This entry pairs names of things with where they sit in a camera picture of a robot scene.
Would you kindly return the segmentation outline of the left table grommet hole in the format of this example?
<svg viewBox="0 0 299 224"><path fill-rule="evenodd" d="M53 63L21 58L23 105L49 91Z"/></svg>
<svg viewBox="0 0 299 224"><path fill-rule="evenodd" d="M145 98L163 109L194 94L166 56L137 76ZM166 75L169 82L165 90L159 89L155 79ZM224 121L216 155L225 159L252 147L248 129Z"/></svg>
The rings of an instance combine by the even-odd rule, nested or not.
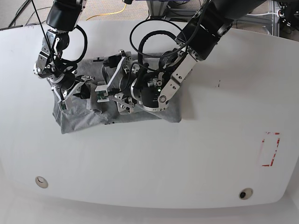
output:
<svg viewBox="0 0 299 224"><path fill-rule="evenodd" d="M48 186L49 186L47 180L44 179L44 178L41 177L41 176L37 176L37 177L35 178L35 182L36 182L37 186L40 187L40 188L42 188L42 189L46 189L46 188L48 188Z"/></svg>

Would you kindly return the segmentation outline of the table grommet hole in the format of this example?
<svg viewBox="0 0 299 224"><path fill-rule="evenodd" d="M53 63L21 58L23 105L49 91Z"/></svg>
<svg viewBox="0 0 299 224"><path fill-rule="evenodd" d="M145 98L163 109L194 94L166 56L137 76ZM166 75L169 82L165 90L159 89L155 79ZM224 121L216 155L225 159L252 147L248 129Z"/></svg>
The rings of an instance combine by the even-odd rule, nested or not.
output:
<svg viewBox="0 0 299 224"><path fill-rule="evenodd" d="M251 198L253 195L253 189L252 188L245 188L239 193L239 198L241 200L247 200Z"/></svg>
<svg viewBox="0 0 299 224"><path fill-rule="evenodd" d="M46 188L48 188L48 186L49 186L47 180L44 179L44 178L41 177L41 176L37 176L37 177L35 178L35 182L36 182L37 186L40 187L40 188L42 188L42 189L46 189Z"/></svg>

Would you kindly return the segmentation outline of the red tape rectangle marking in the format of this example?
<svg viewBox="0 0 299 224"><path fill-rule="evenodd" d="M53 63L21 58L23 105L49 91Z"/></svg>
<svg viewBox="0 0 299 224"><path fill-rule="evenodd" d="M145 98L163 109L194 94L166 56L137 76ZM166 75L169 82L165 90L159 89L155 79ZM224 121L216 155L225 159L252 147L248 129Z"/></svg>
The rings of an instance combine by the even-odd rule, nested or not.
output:
<svg viewBox="0 0 299 224"><path fill-rule="evenodd" d="M260 149L259 163L262 167L273 166L280 143L280 133L266 132Z"/></svg>

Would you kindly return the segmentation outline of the right table grommet hole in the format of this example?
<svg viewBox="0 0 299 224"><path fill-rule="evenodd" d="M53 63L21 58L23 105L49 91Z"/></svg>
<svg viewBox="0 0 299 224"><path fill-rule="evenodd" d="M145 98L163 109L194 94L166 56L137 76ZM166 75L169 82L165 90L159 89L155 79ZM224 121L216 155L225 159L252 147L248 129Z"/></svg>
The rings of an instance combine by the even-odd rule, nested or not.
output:
<svg viewBox="0 0 299 224"><path fill-rule="evenodd" d="M239 198L241 200L247 200L251 198L253 195L253 189L252 188L245 188L239 193Z"/></svg>

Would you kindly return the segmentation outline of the aluminium frame base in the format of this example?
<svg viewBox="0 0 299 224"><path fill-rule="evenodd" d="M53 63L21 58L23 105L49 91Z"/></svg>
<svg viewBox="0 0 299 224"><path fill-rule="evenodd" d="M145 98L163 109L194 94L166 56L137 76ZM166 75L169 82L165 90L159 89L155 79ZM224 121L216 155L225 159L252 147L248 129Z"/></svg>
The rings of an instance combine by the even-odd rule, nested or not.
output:
<svg viewBox="0 0 299 224"><path fill-rule="evenodd" d="M185 9L180 6L187 1L184 0L180 3L170 0L148 0L146 1L150 18L160 18L168 21L188 21L197 12L196 9ZM280 23L278 21L278 4L275 2L269 3L269 11L261 14L249 13L234 24L244 23L252 25L260 25L267 32L267 34L279 37L280 35Z"/></svg>

